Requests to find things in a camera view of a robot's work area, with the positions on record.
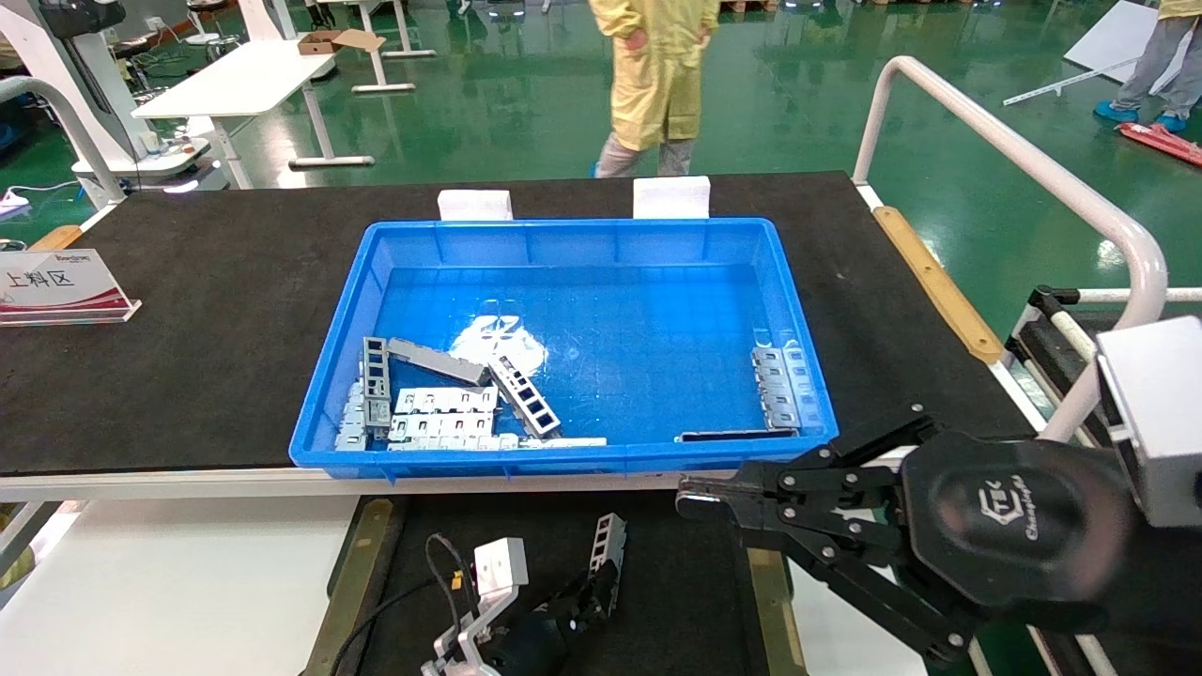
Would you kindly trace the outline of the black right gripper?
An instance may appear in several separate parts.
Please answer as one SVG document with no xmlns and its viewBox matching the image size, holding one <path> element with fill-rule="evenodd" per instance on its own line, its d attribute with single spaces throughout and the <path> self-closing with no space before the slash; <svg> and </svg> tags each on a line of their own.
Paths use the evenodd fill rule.
<svg viewBox="0 0 1202 676">
<path fill-rule="evenodd" d="M 970 625 L 953 623 L 814 527 L 841 517 L 799 508 L 879 508 L 904 496 L 916 561 L 989 619 L 1057 631 L 1115 623 L 1107 603 L 1143 523 L 1117 462 L 1063 441 L 939 432 L 929 414 L 889 414 L 791 459 L 748 461 L 725 479 L 688 475 L 676 508 L 685 518 L 733 524 L 746 548 L 795 561 L 941 665 L 966 657 Z M 879 463 L 900 447 L 914 449 L 902 476 Z"/>
</svg>

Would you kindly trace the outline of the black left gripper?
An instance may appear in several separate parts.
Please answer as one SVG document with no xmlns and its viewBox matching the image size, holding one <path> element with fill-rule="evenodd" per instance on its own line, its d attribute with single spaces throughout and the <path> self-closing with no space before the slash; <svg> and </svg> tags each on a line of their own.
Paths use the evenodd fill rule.
<svg viewBox="0 0 1202 676">
<path fill-rule="evenodd" d="M 620 589 L 621 564 L 601 565 L 601 600 L 593 580 L 559 591 L 540 607 L 516 616 L 502 633 L 484 644 L 484 664 L 498 675 L 558 675 L 576 638 L 613 615 Z"/>
</svg>

